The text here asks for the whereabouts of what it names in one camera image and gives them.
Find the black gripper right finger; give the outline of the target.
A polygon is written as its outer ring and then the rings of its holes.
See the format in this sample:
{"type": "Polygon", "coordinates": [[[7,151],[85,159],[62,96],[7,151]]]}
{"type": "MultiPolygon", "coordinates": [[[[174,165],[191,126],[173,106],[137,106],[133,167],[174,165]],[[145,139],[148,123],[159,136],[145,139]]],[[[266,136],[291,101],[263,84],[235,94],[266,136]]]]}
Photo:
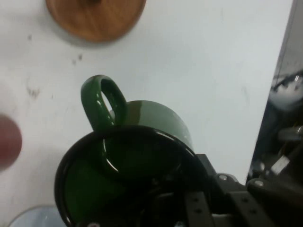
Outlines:
{"type": "Polygon", "coordinates": [[[254,178],[242,185],[218,174],[205,154],[198,154],[203,192],[215,214],[231,214],[244,227],[301,227],[303,191],[279,181],[254,178]]]}

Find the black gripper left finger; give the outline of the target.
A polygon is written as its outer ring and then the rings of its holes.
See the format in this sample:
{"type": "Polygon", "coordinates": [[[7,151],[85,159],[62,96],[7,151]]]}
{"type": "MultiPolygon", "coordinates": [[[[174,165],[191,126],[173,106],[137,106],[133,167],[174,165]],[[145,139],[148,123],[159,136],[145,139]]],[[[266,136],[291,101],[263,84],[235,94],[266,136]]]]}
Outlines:
{"type": "Polygon", "coordinates": [[[140,216],[141,227],[212,227],[214,221],[203,192],[157,195],[140,216]]]}

